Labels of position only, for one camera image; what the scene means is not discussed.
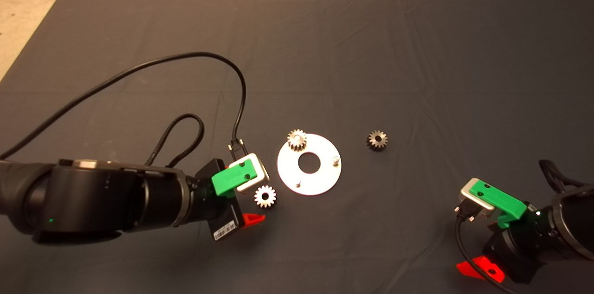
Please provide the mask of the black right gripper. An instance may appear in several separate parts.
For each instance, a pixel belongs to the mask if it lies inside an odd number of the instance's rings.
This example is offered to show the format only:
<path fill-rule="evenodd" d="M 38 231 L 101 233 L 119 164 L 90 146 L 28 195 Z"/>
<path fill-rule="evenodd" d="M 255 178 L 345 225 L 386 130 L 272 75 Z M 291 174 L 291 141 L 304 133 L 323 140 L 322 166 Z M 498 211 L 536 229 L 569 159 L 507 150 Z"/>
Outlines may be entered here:
<path fill-rule="evenodd" d="M 543 213 L 527 212 L 506 229 L 493 222 L 489 229 L 492 235 L 484 245 L 485 256 L 473 262 L 497 283 L 507 275 L 515 283 L 528 284 L 542 266 L 557 258 L 555 237 L 549 235 L 552 226 Z M 464 276 L 484 280 L 469 262 L 456 268 Z"/>

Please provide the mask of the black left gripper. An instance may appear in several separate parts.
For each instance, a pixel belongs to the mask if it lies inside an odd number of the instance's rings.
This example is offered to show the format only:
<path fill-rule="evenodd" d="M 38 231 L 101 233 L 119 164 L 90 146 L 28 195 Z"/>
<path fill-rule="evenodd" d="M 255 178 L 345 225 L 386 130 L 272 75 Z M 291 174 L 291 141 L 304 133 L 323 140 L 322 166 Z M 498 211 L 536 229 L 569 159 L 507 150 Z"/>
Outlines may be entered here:
<path fill-rule="evenodd" d="M 205 218 L 212 239 L 218 242 L 236 231 L 250 228 L 265 221 L 266 216 L 254 213 L 242 213 L 235 196 L 217 196 L 214 192 L 212 177 L 225 170 L 222 159 L 212 159 L 197 172 L 201 183 L 207 184 L 207 197 L 202 203 L 200 216 Z"/>

